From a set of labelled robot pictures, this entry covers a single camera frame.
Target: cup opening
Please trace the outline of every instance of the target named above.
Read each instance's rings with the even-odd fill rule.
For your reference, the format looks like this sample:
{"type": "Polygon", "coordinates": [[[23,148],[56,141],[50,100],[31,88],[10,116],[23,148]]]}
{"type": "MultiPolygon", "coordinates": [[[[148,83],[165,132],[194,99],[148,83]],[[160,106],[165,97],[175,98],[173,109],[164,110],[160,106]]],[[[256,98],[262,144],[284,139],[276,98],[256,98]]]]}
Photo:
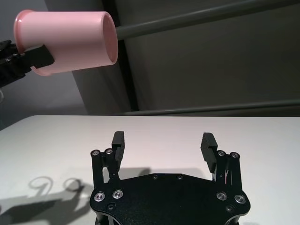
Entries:
{"type": "Polygon", "coordinates": [[[113,19],[108,13],[103,18],[103,38],[107,55],[114,64],[118,59],[118,38],[113,19]]]}

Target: dark gray panel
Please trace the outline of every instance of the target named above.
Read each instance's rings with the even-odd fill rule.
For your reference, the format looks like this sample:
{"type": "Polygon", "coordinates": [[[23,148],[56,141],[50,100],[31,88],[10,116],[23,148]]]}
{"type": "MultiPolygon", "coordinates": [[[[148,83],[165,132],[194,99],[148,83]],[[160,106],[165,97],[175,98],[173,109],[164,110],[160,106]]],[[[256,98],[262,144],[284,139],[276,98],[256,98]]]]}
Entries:
{"type": "MultiPolygon", "coordinates": [[[[122,24],[224,1],[172,3],[119,0],[122,24]]],[[[140,108],[300,98],[299,11],[296,5],[128,39],[140,108]]]]}

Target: silver screw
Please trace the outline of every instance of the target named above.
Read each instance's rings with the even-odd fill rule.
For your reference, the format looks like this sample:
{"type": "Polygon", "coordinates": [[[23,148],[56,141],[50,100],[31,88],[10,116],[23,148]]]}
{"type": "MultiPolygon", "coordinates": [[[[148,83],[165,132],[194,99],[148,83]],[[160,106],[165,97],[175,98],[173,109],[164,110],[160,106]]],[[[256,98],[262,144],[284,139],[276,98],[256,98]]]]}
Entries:
{"type": "Polygon", "coordinates": [[[115,199],[119,199],[123,196],[123,192],[121,190],[116,190],[113,192],[112,196],[115,199]]]}
{"type": "Polygon", "coordinates": [[[92,152],[92,155],[94,155],[94,156],[96,156],[96,155],[98,155],[99,154],[99,151],[98,150],[94,150],[93,152],[92,152]]]}
{"type": "Polygon", "coordinates": [[[236,152],[233,152],[233,153],[231,153],[231,156],[234,157],[234,158],[238,158],[238,157],[239,157],[239,154],[236,153],[236,152]]]}
{"type": "Polygon", "coordinates": [[[223,192],[217,193],[217,198],[221,201],[225,201],[227,199],[227,195],[223,192]]]}
{"type": "Polygon", "coordinates": [[[236,195],[234,197],[235,201],[239,204],[245,204],[246,203],[246,199],[244,196],[241,196],[241,195],[236,195]]]}
{"type": "Polygon", "coordinates": [[[224,156],[224,155],[225,155],[225,152],[222,151],[222,150],[219,150],[219,151],[217,151],[217,154],[218,154],[219,156],[224,156]]]}
{"type": "Polygon", "coordinates": [[[108,149],[108,150],[106,150],[105,152],[106,152],[106,154],[112,154],[113,150],[108,149]]]}
{"type": "Polygon", "coordinates": [[[99,193],[95,194],[94,200],[96,202],[103,201],[104,199],[105,199],[105,194],[103,192],[99,192],[99,193]]]}

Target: gray metal rod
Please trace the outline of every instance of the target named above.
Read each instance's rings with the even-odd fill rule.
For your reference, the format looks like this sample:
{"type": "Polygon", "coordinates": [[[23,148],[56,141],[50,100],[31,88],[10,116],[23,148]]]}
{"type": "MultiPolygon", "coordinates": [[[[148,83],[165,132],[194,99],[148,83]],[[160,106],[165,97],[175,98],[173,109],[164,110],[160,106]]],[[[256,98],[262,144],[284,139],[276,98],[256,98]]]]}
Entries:
{"type": "Polygon", "coordinates": [[[300,3],[300,0],[243,0],[231,4],[171,16],[150,22],[117,27],[118,40],[173,30],[201,23],[248,15],[300,3]]]}
{"type": "Polygon", "coordinates": [[[122,115],[122,116],[158,116],[158,115],[173,115],[173,114],[182,114],[182,113],[202,113],[202,112],[216,112],[216,111],[229,111],[229,110],[248,110],[248,109],[287,107],[287,106],[299,106],[299,105],[300,105],[300,99],[293,99],[293,100],[255,102],[255,103],[245,103],[245,104],[228,104],[228,105],[190,107],[190,108],[181,108],[181,109],[125,112],[125,113],[121,113],[119,115],[122,115]]]}

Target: gray pole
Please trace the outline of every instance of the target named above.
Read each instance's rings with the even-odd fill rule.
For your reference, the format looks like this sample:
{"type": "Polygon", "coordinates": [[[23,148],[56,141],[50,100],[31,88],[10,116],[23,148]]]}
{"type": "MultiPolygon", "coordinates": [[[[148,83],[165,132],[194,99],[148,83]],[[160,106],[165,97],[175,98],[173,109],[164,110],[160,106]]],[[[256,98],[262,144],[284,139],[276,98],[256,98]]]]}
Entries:
{"type": "Polygon", "coordinates": [[[243,0],[231,4],[171,16],[150,22],[117,27],[118,40],[173,30],[201,23],[248,15],[300,3],[300,0],[243,0]]]}

